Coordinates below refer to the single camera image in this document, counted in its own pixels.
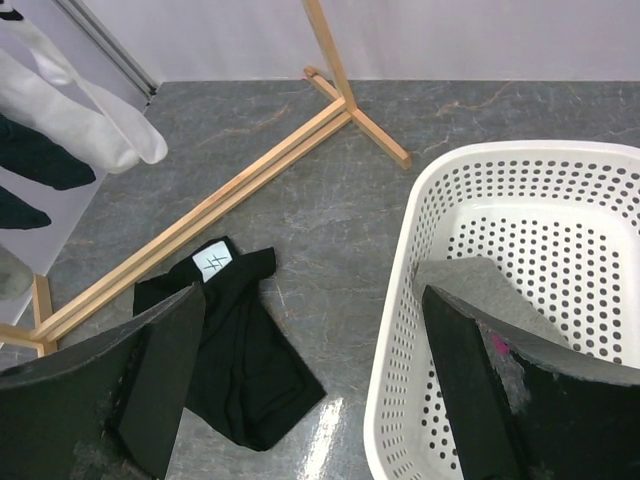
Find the white sock black stripes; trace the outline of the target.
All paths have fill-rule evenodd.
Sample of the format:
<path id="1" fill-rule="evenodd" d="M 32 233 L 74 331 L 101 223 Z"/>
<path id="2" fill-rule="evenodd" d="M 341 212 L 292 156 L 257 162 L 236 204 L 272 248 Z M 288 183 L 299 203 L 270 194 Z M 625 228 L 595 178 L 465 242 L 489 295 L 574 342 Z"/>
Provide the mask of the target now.
<path id="1" fill-rule="evenodd" d="M 30 51 L 39 70 L 37 75 L 70 99 L 106 117 L 140 161 L 157 164 L 166 157 L 168 147 L 164 137 L 139 110 L 83 78 L 47 35 L 17 10 L 1 13 L 1 27 Z"/>

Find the grey sock with white stripes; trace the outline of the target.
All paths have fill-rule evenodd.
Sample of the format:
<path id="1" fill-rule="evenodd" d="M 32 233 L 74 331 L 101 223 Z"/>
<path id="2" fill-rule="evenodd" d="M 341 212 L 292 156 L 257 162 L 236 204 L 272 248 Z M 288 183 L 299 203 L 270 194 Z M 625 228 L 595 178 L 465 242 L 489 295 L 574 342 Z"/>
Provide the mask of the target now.
<path id="1" fill-rule="evenodd" d="M 422 299 L 435 285 L 471 306 L 510 325 L 564 348 L 569 342 L 552 323 L 524 299 L 488 258 L 422 261 L 413 277 L 413 294 Z"/>

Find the white perforated laundry basket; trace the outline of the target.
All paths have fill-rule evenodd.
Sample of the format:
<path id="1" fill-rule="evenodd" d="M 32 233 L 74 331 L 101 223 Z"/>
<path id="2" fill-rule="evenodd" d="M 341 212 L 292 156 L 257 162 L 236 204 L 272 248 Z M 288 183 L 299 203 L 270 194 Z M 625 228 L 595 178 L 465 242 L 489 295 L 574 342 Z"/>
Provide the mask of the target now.
<path id="1" fill-rule="evenodd" d="M 461 468 L 413 281 L 422 261 L 481 256 L 574 350 L 639 363 L 639 151 L 583 141 L 482 143 L 428 166 L 408 200 L 363 437 L 377 479 Z"/>

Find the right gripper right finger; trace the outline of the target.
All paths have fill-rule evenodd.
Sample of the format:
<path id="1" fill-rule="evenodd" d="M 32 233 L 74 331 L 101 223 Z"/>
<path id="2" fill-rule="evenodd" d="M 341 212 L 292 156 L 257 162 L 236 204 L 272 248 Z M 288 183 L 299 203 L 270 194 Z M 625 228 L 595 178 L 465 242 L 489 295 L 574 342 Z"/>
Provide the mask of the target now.
<path id="1" fill-rule="evenodd" d="M 464 478 L 638 478 L 638 369 L 560 346 L 435 285 L 422 309 Z"/>

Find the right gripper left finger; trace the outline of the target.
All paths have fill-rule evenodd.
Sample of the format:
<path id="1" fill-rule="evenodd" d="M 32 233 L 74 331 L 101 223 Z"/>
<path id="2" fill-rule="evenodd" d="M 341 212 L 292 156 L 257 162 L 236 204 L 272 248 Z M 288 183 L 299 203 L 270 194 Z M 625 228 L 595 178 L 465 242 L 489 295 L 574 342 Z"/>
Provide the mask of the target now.
<path id="1" fill-rule="evenodd" d="M 163 479 L 204 321 L 193 284 L 1 373 L 4 479 Z"/>

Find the dark navy sock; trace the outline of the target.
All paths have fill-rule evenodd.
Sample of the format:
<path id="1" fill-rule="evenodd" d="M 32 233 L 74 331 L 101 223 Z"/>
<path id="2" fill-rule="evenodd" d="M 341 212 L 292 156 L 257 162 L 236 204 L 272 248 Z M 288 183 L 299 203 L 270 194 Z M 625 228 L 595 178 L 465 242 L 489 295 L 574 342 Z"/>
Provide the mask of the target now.
<path id="1" fill-rule="evenodd" d="M 93 169 L 45 135 L 1 116 L 1 168 L 57 191 L 96 181 Z M 47 213 L 1 188 L 1 228 L 33 230 L 52 223 Z"/>

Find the wooden drying rack frame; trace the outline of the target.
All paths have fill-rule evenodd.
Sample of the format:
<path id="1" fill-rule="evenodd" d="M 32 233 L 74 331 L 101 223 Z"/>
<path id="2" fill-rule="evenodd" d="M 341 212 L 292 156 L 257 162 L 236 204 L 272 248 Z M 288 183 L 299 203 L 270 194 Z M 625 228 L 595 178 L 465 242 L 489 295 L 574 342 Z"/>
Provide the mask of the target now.
<path id="1" fill-rule="evenodd" d="M 305 1 L 303 5 L 334 82 L 329 83 L 312 67 L 305 69 L 305 75 L 331 100 L 330 105 L 59 311 L 52 309 L 48 279 L 37 275 L 32 285 L 35 327 L 27 329 L 3 323 L 3 344 L 34 349 L 40 357 L 55 352 L 58 339 L 350 122 L 402 168 L 411 166 L 408 151 L 358 107 L 321 3 Z"/>

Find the black folded garment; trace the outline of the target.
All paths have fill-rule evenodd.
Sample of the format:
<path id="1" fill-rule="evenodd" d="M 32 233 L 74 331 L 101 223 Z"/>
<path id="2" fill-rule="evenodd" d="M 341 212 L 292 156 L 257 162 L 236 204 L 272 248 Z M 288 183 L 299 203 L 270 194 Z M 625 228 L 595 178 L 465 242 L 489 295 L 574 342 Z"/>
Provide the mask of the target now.
<path id="1" fill-rule="evenodd" d="M 204 324 L 186 407 L 254 451 L 271 449 L 326 395 L 262 304 L 259 284 L 275 270 L 273 248 L 241 253 L 224 236 L 134 286 L 135 314 L 193 283 L 202 287 Z"/>

